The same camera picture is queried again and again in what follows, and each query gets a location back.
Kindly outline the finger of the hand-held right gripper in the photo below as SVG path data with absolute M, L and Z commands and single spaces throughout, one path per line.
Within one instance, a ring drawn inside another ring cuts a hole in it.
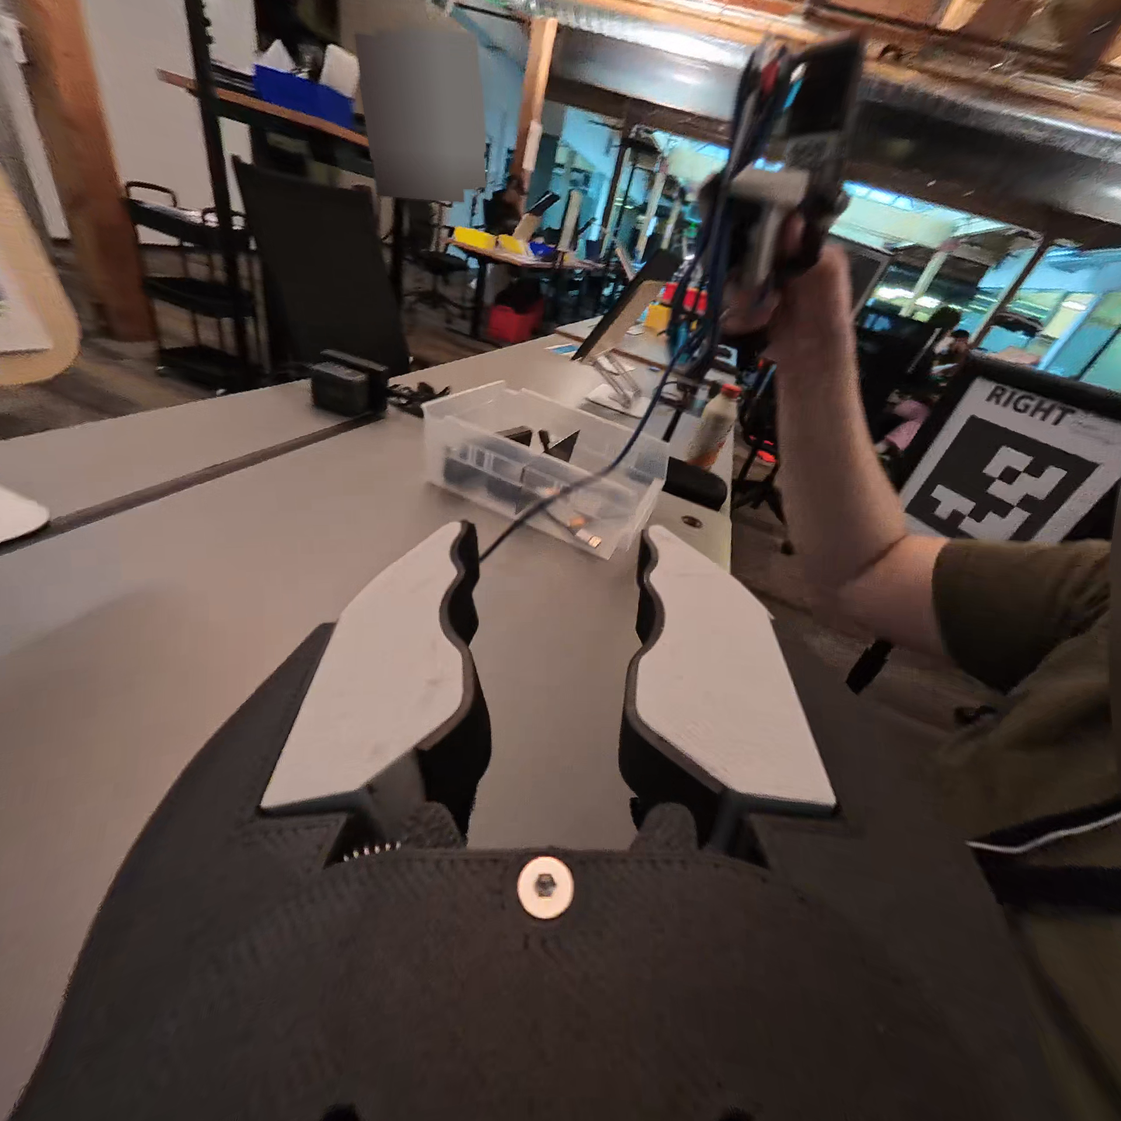
M 811 174 L 804 168 L 747 166 L 728 185 L 728 197 L 763 207 L 796 208 L 806 201 Z

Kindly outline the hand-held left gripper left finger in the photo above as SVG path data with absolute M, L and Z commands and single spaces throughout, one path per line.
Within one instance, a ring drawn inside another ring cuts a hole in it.
M 370 845 L 440 807 L 465 842 L 492 760 L 471 650 L 476 526 L 451 520 L 378 572 L 329 625 L 263 787 L 271 818 L 343 814 Z

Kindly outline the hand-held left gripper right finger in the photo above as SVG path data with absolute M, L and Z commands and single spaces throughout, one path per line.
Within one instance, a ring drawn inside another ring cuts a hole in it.
M 637 553 L 637 650 L 620 772 L 635 826 L 682 805 L 703 847 L 749 847 L 753 814 L 831 818 L 837 793 L 769 609 L 651 524 Z

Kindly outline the clear plastic bin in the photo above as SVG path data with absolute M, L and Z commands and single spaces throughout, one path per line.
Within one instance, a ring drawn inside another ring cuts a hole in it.
M 492 511 L 507 524 L 535 528 L 600 559 L 629 549 L 647 526 L 664 489 L 668 443 L 571 408 L 531 389 L 504 381 L 428 400 L 424 412 L 424 476 L 457 497 Z M 496 431 L 529 425 L 552 437 L 579 429 L 569 462 L 517 443 Z M 445 449 L 459 443 L 494 443 L 525 462 L 527 499 L 521 511 L 478 491 L 445 487 Z

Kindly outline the person's right forearm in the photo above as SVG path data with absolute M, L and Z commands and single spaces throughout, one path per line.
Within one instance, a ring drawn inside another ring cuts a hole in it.
M 821 621 L 943 656 L 933 576 L 947 538 L 906 524 L 868 427 L 854 348 L 848 323 L 769 330 L 794 559 Z

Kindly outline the person's right hand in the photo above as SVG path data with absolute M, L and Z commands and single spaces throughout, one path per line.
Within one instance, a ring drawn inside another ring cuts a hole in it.
M 825 238 L 806 270 L 790 270 L 769 288 L 728 278 L 720 334 L 730 342 L 765 340 L 763 354 L 780 371 L 840 369 L 856 358 L 850 263 L 844 247 Z

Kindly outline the folding stand with tablet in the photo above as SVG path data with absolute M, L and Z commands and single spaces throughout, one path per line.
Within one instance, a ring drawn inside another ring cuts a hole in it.
M 668 309 L 660 301 L 662 288 L 676 276 L 680 265 L 680 255 L 656 249 L 579 342 L 571 361 L 600 379 L 587 392 L 587 402 L 635 420 L 647 410 L 670 352 L 664 327 L 647 329 L 645 315 L 651 303 Z

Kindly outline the white bottle orange cap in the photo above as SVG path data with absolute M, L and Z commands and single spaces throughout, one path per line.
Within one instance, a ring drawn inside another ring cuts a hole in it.
M 738 408 L 742 402 L 742 387 L 724 383 L 705 404 L 693 437 L 684 454 L 684 462 L 693 468 L 711 470 L 717 462 L 724 443 L 734 433 Z

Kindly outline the black power adapter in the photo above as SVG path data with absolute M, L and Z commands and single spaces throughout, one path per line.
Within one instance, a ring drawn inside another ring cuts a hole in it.
M 312 404 L 343 418 L 382 418 L 389 402 L 391 369 L 341 350 L 322 350 L 308 365 Z

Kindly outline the black-framed marker sign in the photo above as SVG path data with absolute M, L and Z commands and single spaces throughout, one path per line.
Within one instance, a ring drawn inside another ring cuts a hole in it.
M 972 352 L 899 462 L 912 534 L 1110 540 L 1119 392 Z

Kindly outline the black rolling cart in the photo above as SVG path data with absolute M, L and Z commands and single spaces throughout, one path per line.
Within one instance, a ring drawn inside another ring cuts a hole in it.
M 263 383 L 263 330 L 258 315 L 254 241 L 242 210 L 232 208 L 231 257 L 219 208 L 192 208 L 174 189 L 124 181 L 124 208 L 134 232 L 161 234 L 163 265 L 143 265 L 143 292 L 157 330 L 157 375 L 176 377 L 215 394 Z M 227 263 L 236 263 L 234 278 Z

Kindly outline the blue plastic bin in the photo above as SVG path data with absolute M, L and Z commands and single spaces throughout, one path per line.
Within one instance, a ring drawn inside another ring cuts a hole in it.
M 353 129 L 354 100 L 333 87 L 300 73 L 254 63 L 254 92 L 260 100 Z

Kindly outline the black floor lamp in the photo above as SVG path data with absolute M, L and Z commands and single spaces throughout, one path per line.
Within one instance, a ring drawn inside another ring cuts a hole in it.
M 236 230 L 232 224 L 232 205 L 229 187 L 229 160 L 223 143 L 219 88 L 215 85 L 211 65 L 211 21 L 205 15 L 203 1 L 184 1 L 190 57 L 194 67 L 194 88 L 200 104 L 200 119 L 203 131 L 205 160 L 209 170 L 209 183 L 213 207 L 217 216 L 217 243 L 223 259 L 225 290 L 232 309 L 232 332 L 238 358 L 238 373 L 232 381 L 234 389 L 250 389 L 258 377 L 250 360 L 246 313 L 252 309 L 242 288 L 242 270 Z

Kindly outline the wooden support post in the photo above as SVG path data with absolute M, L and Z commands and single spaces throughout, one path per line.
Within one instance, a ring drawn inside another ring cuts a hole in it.
M 81 3 L 16 1 L 16 11 L 31 65 L 35 119 L 91 311 L 116 342 L 155 342 L 157 325 Z

